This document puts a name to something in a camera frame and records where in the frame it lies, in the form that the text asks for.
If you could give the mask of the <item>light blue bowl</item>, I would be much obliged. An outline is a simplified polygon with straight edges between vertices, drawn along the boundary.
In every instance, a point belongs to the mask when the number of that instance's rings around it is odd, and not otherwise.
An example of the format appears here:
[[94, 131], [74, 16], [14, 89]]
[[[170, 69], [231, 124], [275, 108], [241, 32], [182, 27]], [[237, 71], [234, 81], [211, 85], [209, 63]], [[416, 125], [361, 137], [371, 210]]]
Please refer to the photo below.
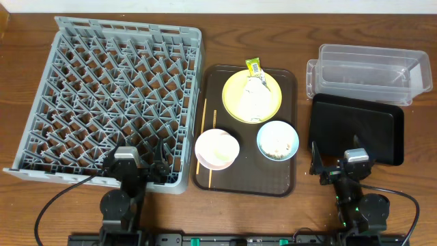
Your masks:
[[300, 140], [295, 128], [283, 121], [264, 124], [256, 137], [259, 151], [272, 161], [286, 161], [298, 152]]

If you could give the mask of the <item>pink bowl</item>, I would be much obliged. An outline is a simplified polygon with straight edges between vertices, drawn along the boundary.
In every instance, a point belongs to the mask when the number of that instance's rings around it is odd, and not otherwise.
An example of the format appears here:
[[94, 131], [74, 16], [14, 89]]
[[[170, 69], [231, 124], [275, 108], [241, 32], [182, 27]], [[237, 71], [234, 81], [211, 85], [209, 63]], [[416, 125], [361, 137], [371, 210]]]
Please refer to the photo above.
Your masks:
[[207, 169], [228, 168], [240, 153], [238, 140], [221, 129], [210, 129], [200, 134], [195, 142], [195, 156]]

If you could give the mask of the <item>white napkin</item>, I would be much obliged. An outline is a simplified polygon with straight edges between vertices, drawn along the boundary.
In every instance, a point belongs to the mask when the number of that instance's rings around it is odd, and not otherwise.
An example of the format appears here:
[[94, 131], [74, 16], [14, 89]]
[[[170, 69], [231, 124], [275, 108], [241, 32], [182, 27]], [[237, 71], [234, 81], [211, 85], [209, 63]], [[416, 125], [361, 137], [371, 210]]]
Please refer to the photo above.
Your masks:
[[248, 77], [243, 87], [238, 113], [245, 122], [261, 122], [270, 113], [271, 92], [257, 77]]

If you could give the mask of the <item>yellow plate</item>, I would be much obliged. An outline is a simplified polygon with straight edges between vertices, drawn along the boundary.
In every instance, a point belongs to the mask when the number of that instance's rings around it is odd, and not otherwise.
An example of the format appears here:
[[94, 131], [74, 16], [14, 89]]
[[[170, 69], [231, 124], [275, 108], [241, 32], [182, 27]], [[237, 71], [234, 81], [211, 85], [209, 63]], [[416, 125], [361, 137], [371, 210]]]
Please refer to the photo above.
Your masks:
[[[264, 74], [266, 77], [267, 88], [271, 92], [271, 105], [269, 111], [270, 114], [261, 122], [265, 122], [274, 116], [278, 112], [282, 103], [282, 91], [278, 82], [271, 75], [265, 72]], [[240, 104], [243, 87], [245, 86], [248, 77], [250, 77], [249, 70], [242, 70], [233, 74], [223, 86], [222, 101], [226, 111], [233, 118], [247, 124], [258, 124], [261, 122], [245, 122], [241, 119], [240, 114], [238, 113], [238, 105]]]

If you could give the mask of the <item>yellow snack wrapper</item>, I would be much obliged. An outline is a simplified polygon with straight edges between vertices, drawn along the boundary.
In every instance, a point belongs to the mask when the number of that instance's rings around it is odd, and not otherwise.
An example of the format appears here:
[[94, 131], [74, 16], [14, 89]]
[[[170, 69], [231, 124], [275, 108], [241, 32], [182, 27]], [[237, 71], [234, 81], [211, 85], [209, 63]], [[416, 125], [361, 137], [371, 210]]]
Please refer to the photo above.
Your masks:
[[261, 80], [264, 86], [267, 86], [266, 77], [264, 71], [261, 69], [260, 60], [258, 57], [247, 59], [245, 61], [247, 68], [249, 69], [250, 77], [256, 77]]

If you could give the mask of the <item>white paper cup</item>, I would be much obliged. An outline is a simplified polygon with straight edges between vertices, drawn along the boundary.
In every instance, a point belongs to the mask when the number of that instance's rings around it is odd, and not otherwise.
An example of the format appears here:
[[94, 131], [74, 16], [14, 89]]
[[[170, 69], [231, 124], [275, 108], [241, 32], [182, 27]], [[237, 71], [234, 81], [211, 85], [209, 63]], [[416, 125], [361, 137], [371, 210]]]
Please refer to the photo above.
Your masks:
[[214, 165], [224, 166], [236, 159], [240, 152], [240, 145], [236, 138], [225, 133], [215, 133], [206, 137], [206, 146], [205, 150], [203, 151], [203, 157], [207, 162], [209, 162], [208, 153], [211, 146], [210, 139], [213, 139], [213, 142], [215, 143]]

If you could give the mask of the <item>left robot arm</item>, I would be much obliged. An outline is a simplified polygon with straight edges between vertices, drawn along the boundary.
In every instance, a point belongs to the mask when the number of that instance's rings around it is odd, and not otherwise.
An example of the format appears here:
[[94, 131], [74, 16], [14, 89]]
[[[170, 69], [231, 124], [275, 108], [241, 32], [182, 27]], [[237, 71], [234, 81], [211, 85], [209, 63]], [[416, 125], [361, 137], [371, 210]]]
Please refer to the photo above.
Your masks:
[[139, 222], [147, 184], [162, 182], [169, 174], [163, 146], [163, 140], [159, 139], [150, 165], [140, 158], [136, 147], [126, 146], [124, 142], [117, 144], [105, 157], [102, 169], [121, 185], [107, 192], [100, 201], [103, 216], [100, 245], [147, 244], [147, 235], [139, 228]]

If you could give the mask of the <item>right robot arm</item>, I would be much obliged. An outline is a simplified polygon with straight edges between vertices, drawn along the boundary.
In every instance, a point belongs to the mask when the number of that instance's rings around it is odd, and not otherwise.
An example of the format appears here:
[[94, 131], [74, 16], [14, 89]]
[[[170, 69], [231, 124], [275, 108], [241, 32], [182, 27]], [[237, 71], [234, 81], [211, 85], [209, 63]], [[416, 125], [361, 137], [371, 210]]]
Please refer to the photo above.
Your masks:
[[353, 149], [346, 150], [336, 165], [326, 166], [315, 141], [311, 142], [312, 160], [309, 173], [320, 177], [321, 185], [334, 186], [339, 219], [340, 245], [381, 245], [379, 234], [387, 229], [389, 199], [377, 193], [363, 193], [361, 180], [371, 174], [374, 154], [354, 136]]

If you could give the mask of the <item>black rectangular tray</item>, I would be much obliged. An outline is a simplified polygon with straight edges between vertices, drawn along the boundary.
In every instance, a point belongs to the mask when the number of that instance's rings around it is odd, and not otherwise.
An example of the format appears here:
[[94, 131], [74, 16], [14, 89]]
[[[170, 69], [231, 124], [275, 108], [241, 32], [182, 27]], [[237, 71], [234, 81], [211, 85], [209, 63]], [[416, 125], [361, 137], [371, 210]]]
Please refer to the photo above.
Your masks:
[[329, 94], [313, 97], [308, 147], [315, 141], [320, 154], [343, 156], [357, 135], [378, 163], [404, 162], [404, 112], [395, 105]]

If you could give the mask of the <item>dark brown serving tray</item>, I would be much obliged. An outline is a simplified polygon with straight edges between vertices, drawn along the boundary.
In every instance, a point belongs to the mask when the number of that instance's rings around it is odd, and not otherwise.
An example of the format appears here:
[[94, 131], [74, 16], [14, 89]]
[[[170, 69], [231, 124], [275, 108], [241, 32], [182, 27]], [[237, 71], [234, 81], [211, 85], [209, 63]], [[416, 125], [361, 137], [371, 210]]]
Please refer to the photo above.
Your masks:
[[222, 191], [270, 197], [285, 197], [296, 185], [297, 156], [286, 161], [271, 161], [257, 147], [257, 133], [263, 126], [234, 119], [225, 110], [222, 91], [226, 80], [241, 71], [239, 66], [214, 65], [206, 70], [201, 90], [199, 130], [222, 129], [235, 137], [240, 153], [226, 169], [210, 171], [194, 164], [191, 177], [194, 185], [206, 191]]

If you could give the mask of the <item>clear plastic bin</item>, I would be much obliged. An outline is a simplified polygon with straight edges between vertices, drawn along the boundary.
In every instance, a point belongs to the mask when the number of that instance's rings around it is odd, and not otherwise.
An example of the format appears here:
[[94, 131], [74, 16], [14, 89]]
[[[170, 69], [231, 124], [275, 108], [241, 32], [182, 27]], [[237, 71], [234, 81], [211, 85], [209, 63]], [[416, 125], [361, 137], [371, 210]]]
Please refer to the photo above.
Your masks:
[[409, 106], [433, 90], [429, 56], [424, 51], [323, 44], [307, 62], [306, 95], [329, 94]]

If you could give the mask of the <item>grey plastic dish rack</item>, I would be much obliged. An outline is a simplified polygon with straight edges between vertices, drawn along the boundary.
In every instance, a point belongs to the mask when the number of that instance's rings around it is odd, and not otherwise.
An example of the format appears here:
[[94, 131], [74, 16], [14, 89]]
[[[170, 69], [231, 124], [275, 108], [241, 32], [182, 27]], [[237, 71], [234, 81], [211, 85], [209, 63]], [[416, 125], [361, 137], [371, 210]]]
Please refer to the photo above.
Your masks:
[[194, 27], [58, 16], [36, 97], [10, 175], [119, 187], [101, 172], [117, 143], [168, 174], [148, 191], [188, 186], [204, 47]]

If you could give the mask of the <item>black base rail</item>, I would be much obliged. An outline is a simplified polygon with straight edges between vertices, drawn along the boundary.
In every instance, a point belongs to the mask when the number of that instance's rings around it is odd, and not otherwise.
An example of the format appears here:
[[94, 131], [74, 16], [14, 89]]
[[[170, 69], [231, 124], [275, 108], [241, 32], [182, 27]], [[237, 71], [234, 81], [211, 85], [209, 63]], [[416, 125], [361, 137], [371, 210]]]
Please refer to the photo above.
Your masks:
[[282, 246], [282, 245], [408, 245], [401, 236], [351, 236], [344, 242], [334, 236], [298, 234], [296, 236], [193, 236], [157, 234], [145, 246]]

